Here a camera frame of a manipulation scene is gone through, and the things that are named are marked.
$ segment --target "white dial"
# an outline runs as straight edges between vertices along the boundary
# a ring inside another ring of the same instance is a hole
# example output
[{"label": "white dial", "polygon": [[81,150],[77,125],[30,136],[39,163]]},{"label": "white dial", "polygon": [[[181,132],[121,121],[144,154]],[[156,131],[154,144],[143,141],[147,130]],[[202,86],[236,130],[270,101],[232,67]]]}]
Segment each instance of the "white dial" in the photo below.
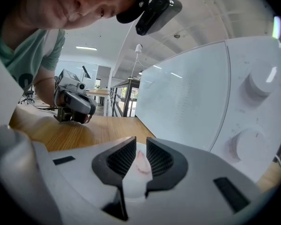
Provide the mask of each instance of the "white dial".
[{"label": "white dial", "polygon": [[232,139],[232,152],[246,164],[254,164],[262,159],[266,151],[264,135],[254,129],[240,132]]},{"label": "white dial", "polygon": [[249,75],[251,89],[259,96],[270,95],[276,86],[277,67],[267,62],[257,62]]}]

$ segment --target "white ceiling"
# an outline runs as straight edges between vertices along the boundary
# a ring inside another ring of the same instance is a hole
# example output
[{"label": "white ceiling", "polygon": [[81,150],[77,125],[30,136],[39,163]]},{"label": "white ceiling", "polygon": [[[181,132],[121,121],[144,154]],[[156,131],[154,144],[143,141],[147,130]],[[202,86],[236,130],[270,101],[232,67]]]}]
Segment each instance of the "white ceiling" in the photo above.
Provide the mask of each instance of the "white ceiling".
[{"label": "white ceiling", "polygon": [[[99,20],[85,28],[66,30],[60,60],[95,63],[112,68],[130,26],[111,18]],[[97,51],[77,49],[76,46],[95,47]]]},{"label": "white ceiling", "polygon": [[[180,0],[183,10],[159,32],[147,36],[136,34],[137,21],[120,24],[116,18],[102,19],[86,28],[66,30],[60,60],[94,63],[114,69],[113,77],[131,75],[137,44],[143,45],[139,56],[148,68],[183,51],[246,36],[270,36],[274,14],[263,0]],[[76,46],[95,47],[97,51]],[[134,76],[144,68],[137,64]]]},{"label": "white ceiling", "polygon": [[[137,44],[143,45],[139,56],[148,68],[183,51],[229,38],[270,36],[274,14],[263,0],[180,0],[183,10],[159,32],[136,34],[135,21],[119,54],[113,75],[132,72]],[[138,64],[137,76],[144,68]]]}]

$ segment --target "ceiling light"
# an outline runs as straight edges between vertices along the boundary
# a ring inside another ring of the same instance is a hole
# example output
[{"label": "ceiling light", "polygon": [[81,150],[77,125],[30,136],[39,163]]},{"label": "ceiling light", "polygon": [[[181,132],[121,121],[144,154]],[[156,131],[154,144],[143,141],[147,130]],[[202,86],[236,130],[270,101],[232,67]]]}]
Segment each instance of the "ceiling light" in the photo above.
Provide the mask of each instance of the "ceiling light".
[{"label": "ceiling light", "polygon": [[177,75],[177,74],[175,74],[175,73],[171,73],[172,75],[174,75],[174,76],[176,76],[176,77],[178,77],[178,78],[182,78],[182,77],[180,77],[179,75]]},{"label": "ceiling light", "polygon": [[96,49],[96,48],[94,48],[94,47],[79,47],[79,46],[76,46],[76,48],[78,48],[78,49],[88,49],[88,50],[94,50],[94,51],[97,51],[97,49]]}]

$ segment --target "desk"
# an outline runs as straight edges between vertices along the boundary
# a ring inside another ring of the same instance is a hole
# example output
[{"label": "desk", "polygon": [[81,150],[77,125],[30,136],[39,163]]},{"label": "desk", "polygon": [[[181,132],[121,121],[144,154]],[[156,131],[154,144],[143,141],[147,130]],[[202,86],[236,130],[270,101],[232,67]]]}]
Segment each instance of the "desk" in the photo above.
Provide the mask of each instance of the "desk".
[{"label": "desk", "polygon": [[48,151],[81,148],[128,136],[136,136],[138,142],[146,144],[147,137],[154,137],[138,118],[93,116],[88,124],[59,123],[53,114],[32,106],[25,110],[17,106],[9,125],[43,143]]},{"label": "desk", "polygon": [[96,89],[91,89],[89,92],[87,92],[88,96],[98,96],[98,97],[103,97],[104,98],[104,116],[106,116],[107,112],[107,99],[109,96],[109,91],[105,90],[96,90]]}]

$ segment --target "man's eye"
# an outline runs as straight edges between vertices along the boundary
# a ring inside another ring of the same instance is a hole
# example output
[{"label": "man's eye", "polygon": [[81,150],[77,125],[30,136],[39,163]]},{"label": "man's eye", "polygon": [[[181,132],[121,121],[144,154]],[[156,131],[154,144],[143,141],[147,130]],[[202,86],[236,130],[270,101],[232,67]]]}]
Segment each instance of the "man's eye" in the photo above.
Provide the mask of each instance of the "man's eye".
[{"label": "man's eye", "polygon": [[101,17],[104,17],[104,9],[101,9]]}]

